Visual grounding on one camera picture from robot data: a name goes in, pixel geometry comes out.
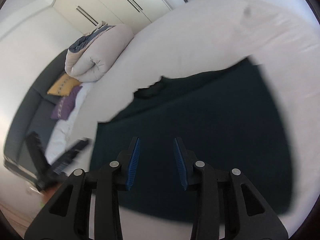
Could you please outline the dark green cloth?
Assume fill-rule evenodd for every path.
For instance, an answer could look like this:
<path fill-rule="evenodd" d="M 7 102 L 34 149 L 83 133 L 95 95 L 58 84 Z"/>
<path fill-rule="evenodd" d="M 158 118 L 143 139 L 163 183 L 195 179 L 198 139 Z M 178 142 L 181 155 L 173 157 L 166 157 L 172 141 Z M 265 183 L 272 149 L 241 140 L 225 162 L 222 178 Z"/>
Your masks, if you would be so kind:
<path fill-rule="evenodd" d="M 214 168 L 238 168 L 276 213 L 292 197 L 291 149 L 276 104 L 249 59 L 218 71 L 161 78 L 134 93 L 133 101 L 97 127 L 90 170 L 98 170 L 141 140 L 132 189 L 121 206 L 147 215 L 191 222 L 195 193 L 181 185 L 174 139 Z"/>

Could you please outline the cream wardrobe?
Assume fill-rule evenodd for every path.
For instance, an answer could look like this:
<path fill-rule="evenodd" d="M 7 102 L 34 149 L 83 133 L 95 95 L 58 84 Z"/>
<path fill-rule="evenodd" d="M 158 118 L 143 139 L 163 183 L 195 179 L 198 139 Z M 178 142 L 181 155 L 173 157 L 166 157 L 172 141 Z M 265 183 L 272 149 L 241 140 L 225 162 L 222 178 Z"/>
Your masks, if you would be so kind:
<path fill-rule="evenodd" d="M 81 33 L 101 22 L 127 24 L 138 33 L 187 0 L 45 0 Z"/>

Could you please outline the dark grey headboard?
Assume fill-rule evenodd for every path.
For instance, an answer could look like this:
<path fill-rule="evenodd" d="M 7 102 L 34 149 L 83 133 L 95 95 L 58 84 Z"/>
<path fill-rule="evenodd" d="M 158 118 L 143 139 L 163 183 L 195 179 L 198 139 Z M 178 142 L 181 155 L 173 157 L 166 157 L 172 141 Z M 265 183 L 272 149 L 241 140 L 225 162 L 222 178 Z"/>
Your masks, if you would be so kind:
<path fill-rule="evenodd" d="M 50 118 L 59 96 L 47 91 L 65 72 L 67 51 L 62 51 L 36 78 L 22 100 L 4 145 L 4 166 L 13 174 L 34 184 L 37 171 L 25 144 L 27 135 L 36 132 L 47 147 L 56 121 Z"/>

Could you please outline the white pillow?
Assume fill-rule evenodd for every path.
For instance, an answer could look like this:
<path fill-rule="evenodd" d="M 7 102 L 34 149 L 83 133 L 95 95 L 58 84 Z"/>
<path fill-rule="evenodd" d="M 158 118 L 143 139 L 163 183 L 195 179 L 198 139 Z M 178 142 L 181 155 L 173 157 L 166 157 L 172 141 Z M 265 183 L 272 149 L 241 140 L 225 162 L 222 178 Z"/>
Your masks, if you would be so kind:
<path fill-rule="evenodd" d="M 68 120 L 54 120 L 56 121 L 56 124 L 45 150 L 45 156 L 48 163 L 52 164 L 61 154 L 63 154 L 63 152 L 65 152 L 76 118 L 88 93 L 94 85 L 94 82 L 80 84 L 79 86 L 82 86 L 82 89 L 76 97 L 75 108 L 71 112 Z"/>

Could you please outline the yellow cushion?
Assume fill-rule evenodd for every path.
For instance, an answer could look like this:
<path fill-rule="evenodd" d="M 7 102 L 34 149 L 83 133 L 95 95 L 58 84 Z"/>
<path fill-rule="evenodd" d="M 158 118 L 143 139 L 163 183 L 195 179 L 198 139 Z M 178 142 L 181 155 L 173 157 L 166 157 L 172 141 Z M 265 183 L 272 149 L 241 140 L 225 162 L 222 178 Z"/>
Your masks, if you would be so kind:
<path fill-rule="evenodd" d="M 77 79 L 69 76 L 68 74 L 63 74 L 47 91 L 48 95 L 54 96 L 69 96 L 72 89 L 80 85 Z"/>

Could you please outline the purple cushion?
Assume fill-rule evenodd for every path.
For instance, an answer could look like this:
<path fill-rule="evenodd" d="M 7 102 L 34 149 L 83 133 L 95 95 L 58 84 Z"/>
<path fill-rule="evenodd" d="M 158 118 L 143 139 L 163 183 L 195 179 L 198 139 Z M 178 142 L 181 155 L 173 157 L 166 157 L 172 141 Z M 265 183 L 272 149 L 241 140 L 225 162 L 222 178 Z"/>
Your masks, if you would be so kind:
<path fill-rule="evenodd" d="M 50 118 L 52 120 L 68 120 L 75 108 L 76 97 L 81 89 L 82 86 L 75 86 L 69 96 L 62 97 L 55 105 Z"/>

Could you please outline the white bed mattress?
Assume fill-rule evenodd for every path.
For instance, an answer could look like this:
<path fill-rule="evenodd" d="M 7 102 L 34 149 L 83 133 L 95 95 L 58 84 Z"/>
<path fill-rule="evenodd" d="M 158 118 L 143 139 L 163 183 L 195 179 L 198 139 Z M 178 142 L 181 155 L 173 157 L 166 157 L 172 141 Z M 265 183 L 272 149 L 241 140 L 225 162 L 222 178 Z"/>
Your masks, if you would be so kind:
<path fill-rule="evenodd" d="M 319 29 L 264 0 L 194 0 L 159 18 L 130 42 L 49 146 L 95 138 L 97 123 L 124 109 L 138 88 L 160 79 L 225 69 L 251 55 L 262 66 L 293 149 L 293 201 L 280 216 L 289 235 L 319 196 Z"/>

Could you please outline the folded beige quilt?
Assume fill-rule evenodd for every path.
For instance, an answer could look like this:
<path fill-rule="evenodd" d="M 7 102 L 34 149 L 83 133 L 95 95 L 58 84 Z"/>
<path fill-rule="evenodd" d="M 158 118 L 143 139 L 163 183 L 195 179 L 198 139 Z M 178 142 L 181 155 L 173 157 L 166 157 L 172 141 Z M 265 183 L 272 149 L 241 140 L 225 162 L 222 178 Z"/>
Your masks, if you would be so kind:
<path fill-rule="evenodd" d="M 99 24 L 69 46 L 65 72 L 79 82 L 100 80 L 134 38 L 128 25 Z"/>

